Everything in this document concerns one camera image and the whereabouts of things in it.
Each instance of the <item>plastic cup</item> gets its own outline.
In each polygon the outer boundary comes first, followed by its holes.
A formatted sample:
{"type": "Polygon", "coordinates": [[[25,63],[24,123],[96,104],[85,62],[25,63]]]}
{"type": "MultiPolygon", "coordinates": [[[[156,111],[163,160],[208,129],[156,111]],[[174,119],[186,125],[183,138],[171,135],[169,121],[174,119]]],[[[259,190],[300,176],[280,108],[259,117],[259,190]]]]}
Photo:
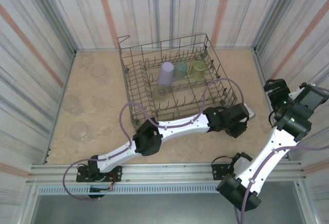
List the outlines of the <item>plastic cup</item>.
{"type": "Polygon", "coordinates": [[[74,95],[67,95],[64,97],[62,108],[75,116],[81,114],[83,110],[80,106],[78,97],[74,95]]]}
{"type": "Polygon", "coordinates": [[[74,140],[90,142],[93,138],[92,133],[86,123],[80,122],[71,127],[70,135],[74,140]]]}
{"type": "Polygon", "coordinates": [[[152,98],[154,101],[164,101],[167,98],[168,95],[168,88],[165,86],[156,86],[154,90],[152,91],[152,98]]]}
{"type": "Polygon", "coordinates": [[[198,81],[202,80],[205,76],[206,67],[207,65],[204,61],[194,62],[190,73],[191,77],[198,81]]]}
{"type": "Polygon", "coordinates": [[[169,87],[173,83],[173,77],[174,65],[170,62],[164,62],[158,76],[158,85],[169,87]]]}
{"type": "Polygon", "coordinates": [[[175,66],[174,79],[183,80],[186,76],[187,64],[185,61],[178,62],[175,66]]]}
{"type": "Polygon", "coordinates": [[[106,68],[102,65],[95,66],[92,69],[91,74],[100,84],[106,84],[108,82],[106,68]]]}

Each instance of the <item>dish rack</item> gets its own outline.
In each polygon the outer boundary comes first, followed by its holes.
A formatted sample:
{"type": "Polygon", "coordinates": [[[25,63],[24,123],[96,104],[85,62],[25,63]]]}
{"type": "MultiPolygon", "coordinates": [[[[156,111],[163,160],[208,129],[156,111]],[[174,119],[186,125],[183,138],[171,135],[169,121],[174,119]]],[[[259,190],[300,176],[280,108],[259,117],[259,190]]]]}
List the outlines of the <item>dish rack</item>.
{"type": "MultiPolygon", "coordinates": [[[[118,37],[119,54],[128,101],[140,104],[157,121],[176,120],[198,113],[202,107],[203,92],[207,84],[226,73],[206,34],[184,36],[156,43],[122,47],[130,36],[118,37]],[[196,60],[206,62],[202,80],[194,80],[189,71],[196,60]],[[174,80],[164,101],[155,101],[152,90],[158,85],[157,76],[163,62],[174,65],[185,61],[188,65],[184,80],[174,80]]],[[[236,94],[228,81],[218,81],[206,91],[205,108],[234,105],[236,94]]],[[[137,129],[145,120],[135,105],[129,106],[131,122],[137,129]]]]}

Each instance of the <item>striped wall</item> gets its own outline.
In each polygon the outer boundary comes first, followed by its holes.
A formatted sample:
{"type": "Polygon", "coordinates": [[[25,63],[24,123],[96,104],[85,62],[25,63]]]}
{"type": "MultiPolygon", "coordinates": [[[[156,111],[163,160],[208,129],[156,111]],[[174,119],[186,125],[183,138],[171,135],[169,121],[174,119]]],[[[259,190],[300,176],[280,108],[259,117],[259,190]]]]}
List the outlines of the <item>striped wall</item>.
{"type": "MultiPolygon", "coordinates": [[[[329,88],[329,0],[291,0],[260,52],[267,78],[284,78],[291,90],[302,82],[329,88]]],[[[301,145],[329,145],[329,102],[311,117],[301,145]]],[[[329,223],[329,152],[295,151],[312,185],[322,223],[329,223]]]]}
{"type": "Polygon", "coordinates": [[[215,46],[251,46],[278,0],[49,0],[79,49],[118,48],[207,33],[215,46]]]}
{"type": "Polygon", "coordinates": [[[37,0],[0,0],[0,223],[12,223],[33,163],[41,163],[72,52],[37,0]]]}

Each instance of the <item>metal wire basket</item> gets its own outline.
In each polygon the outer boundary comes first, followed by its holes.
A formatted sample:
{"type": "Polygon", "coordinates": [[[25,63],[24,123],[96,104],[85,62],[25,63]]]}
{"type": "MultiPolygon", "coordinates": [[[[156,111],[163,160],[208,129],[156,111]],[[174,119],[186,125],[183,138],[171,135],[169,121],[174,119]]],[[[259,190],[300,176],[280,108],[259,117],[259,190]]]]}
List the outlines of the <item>metal wire basket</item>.
{"type": "MultiPolygon", "coordinates": [[[[150,117],[156,120],[176,120],[200,111],[203,91],[213,79],[226,78],[225,71],[206,34],[184,36],[172,40],[122,47],[130,36],[118,37],[120,61],[128,101],[140,104],[150,117]],[[196,60],[203,60],[207,67],[202,80],[194,80],[189,72],[196,60]],[[163,62],[174,65],[185,61],[188,71],[185,79],[174,80],[168,88],[164,101],[155,101],[152,90],[163,62]]],[[[237,101],[235,92],[228,81],[218,81],[206,91],[205,108],[228,106],[237,101]]],[[[129,106],[131,121],[137,129],[146,117],[136,106],[129,106]]]]}

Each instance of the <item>table surface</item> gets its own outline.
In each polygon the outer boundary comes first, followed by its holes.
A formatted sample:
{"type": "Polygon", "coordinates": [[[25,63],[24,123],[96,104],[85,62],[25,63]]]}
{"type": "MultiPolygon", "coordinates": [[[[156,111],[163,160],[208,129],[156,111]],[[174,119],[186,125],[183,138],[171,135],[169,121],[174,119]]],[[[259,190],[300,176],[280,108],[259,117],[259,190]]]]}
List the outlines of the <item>table surface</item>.
{"type": "MultiPolygon", "coordinates": [[[[250,50],[216,50],[227,76],[241,87],[245,102],[256,117],[248,122],[247,130],[237,139],[225,132],[192,134],[172,139],[161,145],[160,151],[148,157],[137,157],[129,163],[189,163],[210,162],[218,156],[234,156],[245,152],[257,155],[265,145],[271,130],[264,92],[250,50]]],[[[127,142],[119,127],[119,112],[127,102],[118,52],[78,52],[70,73],[65,95],[75,95],[83,108],[74,116],[61,109],[47,159],[48,164],[68,164],[106,154],[127,142]],[[99,84],[90,75],[94,66],[107,69],[108,82],[99,84]],[[88,125],[90,142],[74,140],[71,127],[79,122],[88,125]]],[[[129,135],[135,130],[128,108],[122,123],[129,135]]]]}

